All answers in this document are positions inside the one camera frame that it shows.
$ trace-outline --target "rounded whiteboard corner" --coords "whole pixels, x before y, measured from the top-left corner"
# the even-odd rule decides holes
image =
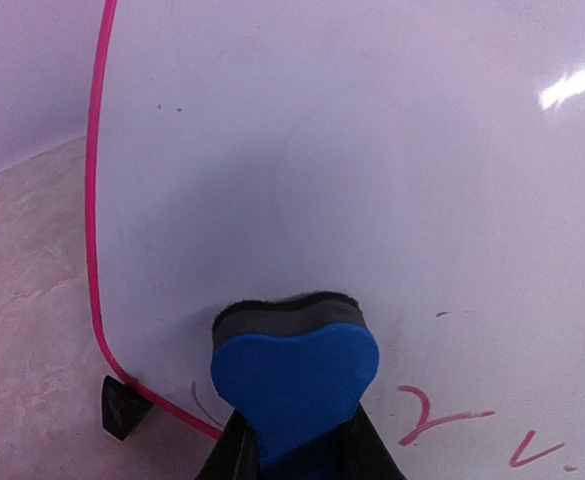
[[[90,107],[88,114],[88,128],[86,137],[85,158],[85,236],[88,285],[90,293],[90,306],[92,310],[92,325],[99,348],[116,375],[148,401],[158,405],[178,419],[196,428],[202,433],[219,439],[221,431],[206,422],[187,413],[165,398],[151,391],[138,380],[129,375],[117,362],[105,339],[103,321],[101,318],[101,301],[99,297],[98,256],[96,243],[96,167],[99,141],[99,120],[101,114],[101,100],[103,96],[103,83],[105,79],[105,66],[107,62],[108,47],[114,23],[117,0],[106,0],[101,20],[101,29],[97,43],[96,59],[92,77],[92,90],[90,93]]]

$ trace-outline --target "wall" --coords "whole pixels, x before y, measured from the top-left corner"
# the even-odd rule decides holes
[[[84,133],[102,8],[0,1],[0,171]]]

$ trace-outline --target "white board surface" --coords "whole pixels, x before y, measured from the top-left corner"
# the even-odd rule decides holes
[[[222,424],[214,315],[343,291],[409,478],[585,478],[583,10],[119,2],[96,227],[121,367]],[[456,416],[414,432],[424,396]]]

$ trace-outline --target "black object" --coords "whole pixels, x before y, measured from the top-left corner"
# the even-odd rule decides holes
[[[262,472],[256,434],[240,413],[234,412],[196,480],[303,480],[311,472],[312,457],[325,448],[299,448]],[[336,442],[338,480],[407,480],[388,453],[383,441],[359,405],[355,417],[329,436]]]
[[[148,402],[131,387],[123,385],[107,375],[101,391],[101,416],[103,428],[123,441],[141,423],[152,408]]]

